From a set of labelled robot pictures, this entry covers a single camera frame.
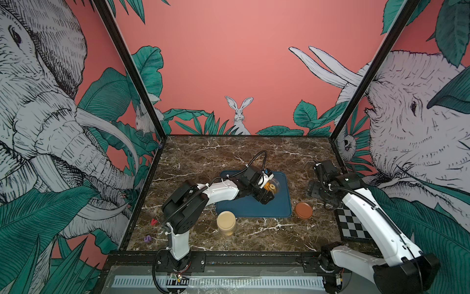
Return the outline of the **black front mounting rail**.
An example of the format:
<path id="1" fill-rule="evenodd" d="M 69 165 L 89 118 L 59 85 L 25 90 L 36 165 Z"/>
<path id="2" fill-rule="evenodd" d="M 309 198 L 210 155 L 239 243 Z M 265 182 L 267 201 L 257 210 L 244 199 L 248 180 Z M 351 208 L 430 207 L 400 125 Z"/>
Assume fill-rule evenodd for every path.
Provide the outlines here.
<path id="1" fill-rule="evenodd" d="M 182 260 L 175 260 L 166 250 L 161 251 L 113 251 L 104 269 L 113 266 L 153 266 L 164 273 L 208 272 L 209 267 L 299 267 L 305 273 L 319 275 L 340 273 L 341 267 L 324 268 L 320 252 L 261 252 L 261 251 L 191 251 Z"/>

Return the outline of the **orange-brown jar lid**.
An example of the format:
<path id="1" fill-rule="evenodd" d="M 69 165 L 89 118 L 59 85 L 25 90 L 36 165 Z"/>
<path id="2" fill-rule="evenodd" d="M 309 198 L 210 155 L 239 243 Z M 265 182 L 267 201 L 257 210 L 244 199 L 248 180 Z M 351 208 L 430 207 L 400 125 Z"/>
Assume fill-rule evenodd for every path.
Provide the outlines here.
<path id="1" fill-rule="evenodd" d="M 299 219 L 307 220 L 312 217 L 313 208 L 306 202 L 299 202 L 294 207 L 296 216 Z"/>

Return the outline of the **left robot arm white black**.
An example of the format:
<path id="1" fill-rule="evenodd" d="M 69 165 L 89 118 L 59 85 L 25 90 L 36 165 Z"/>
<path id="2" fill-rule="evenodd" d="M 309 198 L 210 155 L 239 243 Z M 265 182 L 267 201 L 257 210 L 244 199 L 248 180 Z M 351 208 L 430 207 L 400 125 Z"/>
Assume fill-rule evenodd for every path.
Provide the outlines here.
<path id="1" fill-rule="evenodd" d="M 168 236 L 168 247 L 164 254 L 157 256 L 168 260 L 169 271 L 181 273 L 189 267 L 190 229 L 208 205 L 247 196 L 266 205 L 275 198 L 275 192 L 269 188 L 274 173 L 266 168 L 267 158 L 268 152 L 262 150 L 244 169 L 233 175 L 218 176 L 210 183 L 186 180 L 166 199 L 161 226 Z"/>

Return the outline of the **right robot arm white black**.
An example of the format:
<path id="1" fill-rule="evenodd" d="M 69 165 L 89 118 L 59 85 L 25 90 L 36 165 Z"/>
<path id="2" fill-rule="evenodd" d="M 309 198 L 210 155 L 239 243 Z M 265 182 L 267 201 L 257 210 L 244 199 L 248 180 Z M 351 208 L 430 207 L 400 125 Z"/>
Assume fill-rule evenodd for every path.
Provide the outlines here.
<path id="1" fill-rule="evenodd" d="M 374 283 L 382 294 L 423 294 L 433 284 L 440 261 L 425 254 L 381 208 L 356 173 L 341 174 L 330 160 L 319 162 L 312 187 L 315 198 L 334 207 L 345 205 L 359 219 L 381 252 L 376 258 L 340 243 L 323 246 L 319 268 L 328 274 L 349 270 Z"/>

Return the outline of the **teal rectangular tray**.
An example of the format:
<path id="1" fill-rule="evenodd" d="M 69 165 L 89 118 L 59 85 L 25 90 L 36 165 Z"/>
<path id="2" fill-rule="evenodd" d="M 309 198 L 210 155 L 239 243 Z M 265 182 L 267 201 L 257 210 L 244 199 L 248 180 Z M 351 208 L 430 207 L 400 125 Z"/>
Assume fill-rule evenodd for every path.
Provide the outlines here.
<path id="1" fill-rule="evenodd" d="M 261 204 L 252 196 L 215 204 L 217 214 L 230 211 L 237 218 L 288 218 L 292 214 L 288 180 L 281 171 L 274 172 L 274 179 L 279 182 L 279 191 L 268 204 Z"/>

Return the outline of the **clear jar of cookies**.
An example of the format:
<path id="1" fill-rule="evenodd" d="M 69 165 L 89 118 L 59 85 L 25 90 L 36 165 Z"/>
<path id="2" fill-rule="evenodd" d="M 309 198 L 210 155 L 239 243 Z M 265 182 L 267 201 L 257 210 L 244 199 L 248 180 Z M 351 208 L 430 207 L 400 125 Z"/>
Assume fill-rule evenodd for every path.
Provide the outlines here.
<path id="1" fill-rule="evenodd" d="M 281 185 L 276 178 L 269 180 L 265 185 L 264 189 L 271 191 L 274 195 L 280 191 Z"/>

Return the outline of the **jar with beige lid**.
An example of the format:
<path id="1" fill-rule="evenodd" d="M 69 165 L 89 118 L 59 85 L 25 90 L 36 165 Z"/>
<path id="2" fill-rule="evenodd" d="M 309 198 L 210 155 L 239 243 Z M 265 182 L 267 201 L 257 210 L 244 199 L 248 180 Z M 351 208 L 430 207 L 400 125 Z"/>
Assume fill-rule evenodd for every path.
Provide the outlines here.
<path id="1" fill-rule="evenodd" d="M 233 235 L 236 228 L 235 215 L 230 211 L 221 212 L 217 217 L 217 226 L 222 235 Z"/>

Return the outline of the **black white checkerboard plate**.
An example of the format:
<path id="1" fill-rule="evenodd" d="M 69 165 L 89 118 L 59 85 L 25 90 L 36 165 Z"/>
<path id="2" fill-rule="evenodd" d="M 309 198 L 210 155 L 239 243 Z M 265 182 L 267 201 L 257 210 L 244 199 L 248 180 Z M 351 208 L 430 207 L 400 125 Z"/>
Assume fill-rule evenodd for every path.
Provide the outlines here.
<path id="1" fill-rule="evenodd" d="M 337 208 L 335 217 L 342 240 L 372 242 L 373 238 L 360 222 L 359 218 L 347 207 Z"/>

